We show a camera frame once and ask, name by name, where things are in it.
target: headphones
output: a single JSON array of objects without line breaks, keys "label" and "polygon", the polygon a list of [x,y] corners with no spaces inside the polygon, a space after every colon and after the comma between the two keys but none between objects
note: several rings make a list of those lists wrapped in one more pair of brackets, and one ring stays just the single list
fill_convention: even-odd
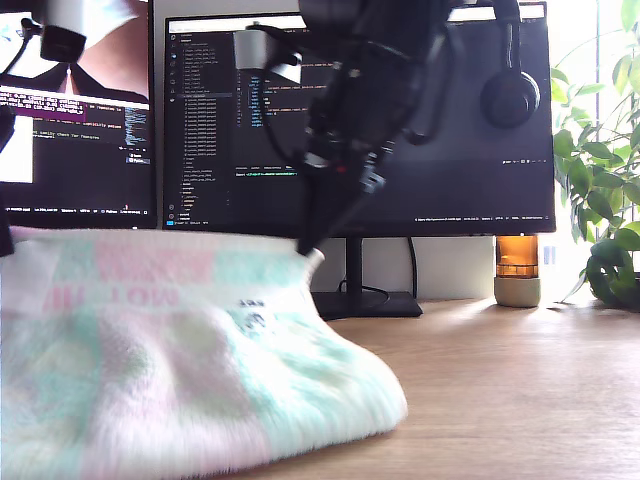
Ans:
[{"label": "headphones", "polygon": [[520,6],[517,0],[494,0],[493,9],[502,34],[502,71],[484,86],[480,97],[482,113],[496,128],[524,125],[540,106],[536,81],[522,71],[520,62]]}]

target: desk surface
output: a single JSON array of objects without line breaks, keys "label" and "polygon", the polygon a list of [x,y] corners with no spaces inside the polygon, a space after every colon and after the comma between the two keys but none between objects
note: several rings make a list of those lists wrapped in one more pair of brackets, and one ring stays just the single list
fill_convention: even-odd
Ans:
[{"label": "desk surface", "polygon": [[240,479],[640,479],[640,315],[423,306],[331,324],[385,360],[409,418]]}]

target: pastel plush fabric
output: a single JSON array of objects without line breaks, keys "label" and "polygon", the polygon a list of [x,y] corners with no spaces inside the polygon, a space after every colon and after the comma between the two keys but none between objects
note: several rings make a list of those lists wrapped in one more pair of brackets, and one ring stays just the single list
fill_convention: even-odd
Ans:
[{"label": "pastel plush fabric", "polygon": [[392,430],[391,370],[309,293],[322,256],[232,235],[14,229],[2,474],[169,480]]}]

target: computer monitor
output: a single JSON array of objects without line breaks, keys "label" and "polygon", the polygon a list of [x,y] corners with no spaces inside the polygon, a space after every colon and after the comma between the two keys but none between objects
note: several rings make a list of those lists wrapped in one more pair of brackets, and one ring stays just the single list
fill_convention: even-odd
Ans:
[{"label": "computer monitor", "polygon": [[[77,65],[40,58],[34,37],[0,85],[15,133],[0,153],[13,225],[154,228],[156,169],[149,82],[150,3],[85,0],[86,50]],[[22,43],[0,15],[0,70]]]},{"label": "computer monitor", "polygon": [[[482,7],[454,11],[452,28],[464,55],[439,136],[424,147],[398,138],[380,168],[386,186],[336,236],[349,241],[555,231],[546,5],[523,7],[523,69],[537,81],[541,102],[531,120],[514,130],[492,127],[480,109],[481,91],[502,64],[502,37],[496,22],[488,20],[492,14]],[[233,32],[255,22],[305,28],[297,13],[167,20],[166,229],[287,237],[300,232],[302,182],[267,141],[259,78],[235,66]],[[268,114],[285,148],[302,145],[307,107],[331,74],[331,65],[305,56],[301,85],[278,78],[268,82]],[[428,123],[435,94],[425,95],[414,121],[418,131]],[[357,243],[351,247],[353,257]]]}]

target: monitor stand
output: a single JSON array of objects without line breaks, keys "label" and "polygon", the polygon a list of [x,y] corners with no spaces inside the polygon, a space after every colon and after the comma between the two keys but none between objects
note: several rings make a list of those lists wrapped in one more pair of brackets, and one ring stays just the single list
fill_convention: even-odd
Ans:
[{"label": "monitor stand", "polygon": [[362,238],[347,238],[346,254],[347,291],[312,294],[323,319],[415,318],[422,315],[422,309],[409,292],[390,292],[385,303],[384,294],[362,288]]}]

